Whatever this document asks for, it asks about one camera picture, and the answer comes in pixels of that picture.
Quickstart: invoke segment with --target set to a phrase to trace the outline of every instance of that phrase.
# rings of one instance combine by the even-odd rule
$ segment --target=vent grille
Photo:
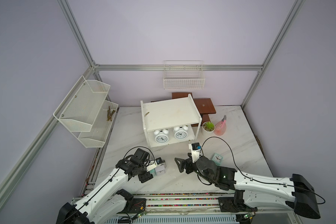
[[[121,218],[112,217],[105,223],[116,224]],[[148,215],[134,220],[132,223],[168,224],[168,223],[203,223],[203,224],[230,224],[239,223],[235,220],[235,215]]]

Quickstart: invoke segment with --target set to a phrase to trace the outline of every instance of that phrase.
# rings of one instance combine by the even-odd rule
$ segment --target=metal frame bar
[[[88,68],[83,76],[85,78],[90,77],[93,74],[93,67]],[[71,91],[67,94],[65,99],[60,104],[61,108],[64,108],[68,102],[71,100],[77,89],[81,86],[83,80],[81,82],[77,82],[75,86],[71,89]],[[10,171],[9,175],[5,178],[5,180],[0,185],[0,211],[5,206],[10,196],[15,191],[16,187],[31,167],[32,163],[35,161],[37,155],[40,153],[42,146],[45,144],[47,139],[50,137],[50,134],[54,130],[55,126],[58,124],[58,120],[54,118],[52,115],[51,118],[47,121],[45,126],[41,129],[39,134],[36,136],[34,141],[25,151],[25,153],[21,156],[19,161],[15,164],[14,168]]]
[[[289,219],[291,224],[302,224],[300,216],[296,215],[295,213],[288,213]]]
[[[170,65],[170,68],[182,65]],[[205,71],[261,71],[262,65],[203,65]],[[164,65],[94,65],[96,71],[164,71]]]
[[[58,3],[61,6],[61,9],[63,11],[63,14],[65,15],[68,24],[70,25],[73,35],[76,37],[77,43],[81,48],[81,51],[90,67],[94,66],[94,60],[92,59],[92,56],[90,54],[90,51],[88,50],[87,44],[82,36],[82,33],[78,27],[78,24],[76,22],[75,17],[73,16],[72,10],[70,8],[70,5],[68,4],[67,0],[57,0]]]
[[[297,14],[300,11],[304,2],[305,2],[305,0],[296,0],[294,2],[288,16],[286,17],[286,20],[285,20],[284,24],[282,25],[282,27],[281,27],[281,29],[278,33],[278,36],[275,38],[275,41],[273,42],[273,45],[271,46],[271,48],[268,52],[268,55],[265,57],[265,60],[263,62],[263,69],[261,71],[258,71],[258,73],[256,74],[256,77],[255,77],[253,83],[251,84],[248,93],[246,94],[244,100],[242,101],[242,109],[243,110],[246,107],[246,104],[250,100],[251,96],[253,95],[256,87],[258,86],[260,80],[262,79],[266,69],[268,68],[270,62],[272,61],[272,59],[273,59],[275,53],[277,52],[282,40],[286,36],[287,31],[291,27],[292,22],[296,18]]]

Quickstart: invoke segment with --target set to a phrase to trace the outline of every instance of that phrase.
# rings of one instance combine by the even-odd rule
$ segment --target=black cable
[[[67,218],[66,218],[65,220],[63,220],[60,224],[66,222],[69,218],[71,218],[74,214],[76,214],[81,208],[77,209],[76,212],[72,213],[72,215],[70,215],[69,217],[67,217]]]
[[[197,177],[198,177],[198,179],[200,180],[200,177],[199,177],[199,175],[197,174]],[[200,182],[202,182],[201,180],[200,180]],[[205,185],[212,185],[212,183],[210,183],[210,184],[207,184],[207,183],[203,183],[202,182],[202,184],[205,184]]]
[[[249,222],[251,223],[253,219],[235,219],[235,221],[237,222],[242,222],[242,223],[246,223],[246,222]]]
[[[210,139],[210,138],[219,138],[219,139],[221,139],[222,141],[224,141],[224,139],[222,139],[222,138],[220,138],[220,137],[212,136],[212,137],[207,138],[207,139],[203,142],[203,144],[202,144],[202,148],[203,148],[203,146],[204,146],[204,143],[205,143],[208,139]],[[313,193],[314,195],[317,195],[317,196],[319,196],[321,199],[323,199],[323,202],[322,202],[322,203],[317,203],[318,205],[322,205],[322,204],[324,204],[324,203],[326,202],[326,200],[325,200],[323,197],[321,197],[320,195],[316,194],[316,193],[313,192],[313,191],[310,191],[310,190],[307,190],[307,189],[305,189],[305,188],[302,188],[302,187],[296,187],[296,186],[287,185],[287,184],[283,184],[283,183],[265,183],[265,182],[261,182],[261,181],[258,181],[258,180],[255,180],[255,179],[252,179],[252,178],[250,178],[250,177],[245,176],[245,175],[242,173],[242,171],[239,169],[239,167],[237,167],[237,164],[235,163],[233,150],[231,149],[231,147],[229,146],[229,144],[228,144],[226,141],[224,141],[224,142],[225,142],[225,144],[229,147],[229,149],[230,149],[230,151],[231,151],[231,155],[233,156],[233,162],[234,162],[234,165],[236,166],[236,168],[240,171],[240,173],[241,173],[244,177],[249,178],[249,179],[251,179],[251,180],[253,180],[253,181],[259,182],[259,183],[264,183],[264,184],[275,184],[275,185],[283,185],[283,186],[295,187],[295,188],[298,188],[298,189],[301,189],[301,190],[305,190],[305,191],[311,192],[311,193]]]
[[[150,162],[150,154],[148,154],[148,159],[144,162],[144,165],[147,166]]]
[[[127,214],[127,213],[125,213],[125,214],[127,215],[127,217],[122,217],[122,218],[128,218],[129,219],[129,223],[132,224],[132,220],[131,220],[131,217],[129,216],[129,214]]]
[[[148,150],[150,151],[150,153],[152,154],[152,156],[153,156],[153,160],[155,160],[154,155],[153,155],[152,151],[151,151],[149,148],[147,148],[147,147],[143,147],[143,146],[136,146],[136,147],[131,148],[130,150],[132,150],[132,149],[134,149],[134,148],[146,148],[146,149],[148,149]],[[124,155],[123,158],[126,157],[126,155],[129,153],[130,150],[128,150],[128,152],[126,152],[126,154]]]

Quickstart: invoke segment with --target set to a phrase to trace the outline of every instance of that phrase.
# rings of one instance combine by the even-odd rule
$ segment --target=white marble table
[[[216,114],[210,114],[212,123],[217,123],[226,115],[226,132],[220,136],[232,148],[236,164],[242,171],[262,176],[272,177],[272,173],[264,156],[255,140],[253,132],[245,118],[240,106],[215,106]],[[196,141],[200,145],[207,139],[198,134]],[[140,107],[120,107],[116,122],[114,123],[106,153],[96,180],[97,186],[113,170],[116,163],[123,158],[125,153],[135,146],[147,147],[143,132],[142,115]],[[132,194],[142,193],[173,193],[173,192],[226,192],[214,185],[203,185],[194,173],[180,173],[174,161],[175,157],[186,159],[188,141],[169,144],[151,149],[156,158],[161,157],[166,161],[166,173],[155,176],[153,179],[141,183],[138,177],[133,177],[122,188]],[[228,146],[217,138],[209,139],[203,147],[204,155],[211,159],[216,152],[223,156],[221,166],[235,168],[231,151]]]

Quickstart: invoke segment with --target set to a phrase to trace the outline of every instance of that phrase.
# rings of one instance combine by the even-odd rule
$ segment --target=green succulent
[[[212,132],[215,129],[215,125],[211,122],[207,122],[207,123],[203,124],[203,128],[204,128],[204,130],[206,130],[208,132]]]

